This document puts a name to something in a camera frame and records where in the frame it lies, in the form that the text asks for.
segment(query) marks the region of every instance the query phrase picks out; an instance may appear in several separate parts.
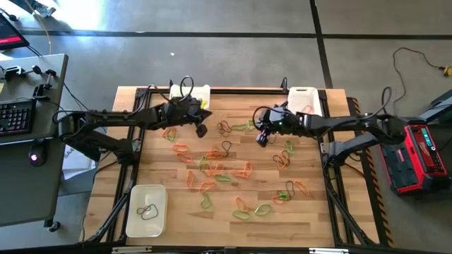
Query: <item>table leg wheel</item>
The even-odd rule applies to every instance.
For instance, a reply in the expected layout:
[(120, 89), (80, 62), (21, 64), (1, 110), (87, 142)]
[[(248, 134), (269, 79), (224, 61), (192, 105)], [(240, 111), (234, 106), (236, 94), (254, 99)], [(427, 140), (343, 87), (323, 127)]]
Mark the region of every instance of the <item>table leg wheel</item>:
[(59, 222), (54, 222), (53, 225), (51, 227), (49, 227), (47, 230), (49, 232), (55, 232), (56, 230), (59, 229), (59, 227), (61, 226), (61, 224)]

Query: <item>white plastic container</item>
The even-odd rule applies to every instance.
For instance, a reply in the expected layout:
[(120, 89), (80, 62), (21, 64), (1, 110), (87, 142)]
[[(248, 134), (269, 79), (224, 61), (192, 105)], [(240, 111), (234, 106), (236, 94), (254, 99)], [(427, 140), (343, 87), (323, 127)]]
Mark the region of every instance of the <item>white plastic container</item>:
[(287, 101), (287, 108), (293, 114), (301, 112), (322, 116), (319, 91), (314, 87), (291, 87)]
[[(137, 209), (154, 204), (158, 216), (142, 219)], [(143, 218), (157, 214), (154, 207), (143, 213)], [(129, 216), (127, 217), (126, 234), (128, 237), (156, 237), (165, 231), (167, 219), (167, 191), (163, 185), (137, 185), (132, 188)]]
[[(184, 95), (190, 92), (191, 86), (187, 85), (182, 87), (182, 92)], [(172, 85), (169, 90), (169, 98), (180, 97), (181, 91), (179, 89), (179, 85)], [(191, 96), (196, 99), (202, 99), (201, 108), (209, 109), (210, 106), (210, 86), (204, 85), (202, 87), (193, 87), (193, 91), (191, 92)]]

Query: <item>red power station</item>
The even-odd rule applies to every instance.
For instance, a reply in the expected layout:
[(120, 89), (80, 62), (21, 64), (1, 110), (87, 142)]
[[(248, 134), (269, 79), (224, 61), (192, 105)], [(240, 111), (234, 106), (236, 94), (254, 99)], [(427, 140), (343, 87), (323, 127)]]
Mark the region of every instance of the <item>red power station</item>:
[(406, 139), (399, 145), (381, 145), (391, 190), (397, 195), (448, 189), (451, 184), (427, 123), (407, 119)]

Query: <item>black electronic device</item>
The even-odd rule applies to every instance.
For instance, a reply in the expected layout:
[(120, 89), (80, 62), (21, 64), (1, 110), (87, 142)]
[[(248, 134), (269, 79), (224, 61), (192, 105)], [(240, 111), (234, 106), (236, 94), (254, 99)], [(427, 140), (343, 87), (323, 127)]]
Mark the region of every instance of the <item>black electronic device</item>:
[(40, 138), (31, 143), (28, 161), (35, 167), (42, 166), (47, 160), (47, 140)]
[(35, 99), (0, 102), (0, 137), (31, 133)]
[(28, 47), (30, 43), (0, 15), (0, 50)]

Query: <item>gray desk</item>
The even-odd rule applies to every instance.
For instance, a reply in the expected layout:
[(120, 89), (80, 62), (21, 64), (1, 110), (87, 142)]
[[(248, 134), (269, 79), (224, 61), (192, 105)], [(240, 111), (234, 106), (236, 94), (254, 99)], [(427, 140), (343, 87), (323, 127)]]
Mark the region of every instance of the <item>gray desk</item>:
[[(26, 70), (29, 70), (32, 65), (38, 65), (43, 71), (50, 68), (55, 70), (58, 76), (58, 80), (53, 82), (52, 85), (62, 84), (64, 81), (67, 65), (67, 56), (64, 54), (8, 61), (10, 62), (0, 61), (0, 64), (3, 67), (19, 65)], [(35, 74), (31, 75), (30, 78), (35, 82), (45, 82), (39, 80), (40, 77)], [(0, 95), (0, 100), (4, 99), (5, 94), (3, 92)], [(59, 104), (61, 90), (58, 92), (55, 89), (52, 97), (56, 98), (56, 103)], [(48, 104), (47, 107), (50, 107), (49, 110), (57, 110), (53, 104)], [(45, 121), (48, 126), (51, 125), (50, 119), (45, 119)], [(33, 167), (28, 162), (29, 147), (30, 143), (0, 145), (0, 226), (47, 220), (53, 218), (55, 214), (63, 165), (64, 144), (57, 138), (51, 139), (47, 151), (47, 161), (40, 167)]]
[[(50, 102), (59, 104), (63, 92), (63, 82), (66, 75), (68, 57), (65, 54), (57, 54), (44, 57), (28, 57), (23, 59), (11, 59), (0, 61), (0, 66), (8, 68), (20, 66), (26, 71), (31, 70), (31, 66), (39, 66), (42, 72), (47, 69), (56, 71), (56, 77), (51, 79), (52, 89), (44, 92), (50, 98)], [(0, 92), (0, 101), (15, 100), (19, 97), (31, 98), (37, 85), (45, 84), (47, 75), (37, 75), (30, 73), (26, 77), (14, 77), (10, 82), (4, 83)], [(0, 144), (17, 142), (18, 140), (34, 140), (36, 138), (48, 138), (55, 134), (56, 125), (52, 122), (52, 115), (58, 111), (58, 107), (49, 102), (37, 102), (35, 117), (33, 120), (32, 133), (25, 135), (13, 135), (1, 137)]]

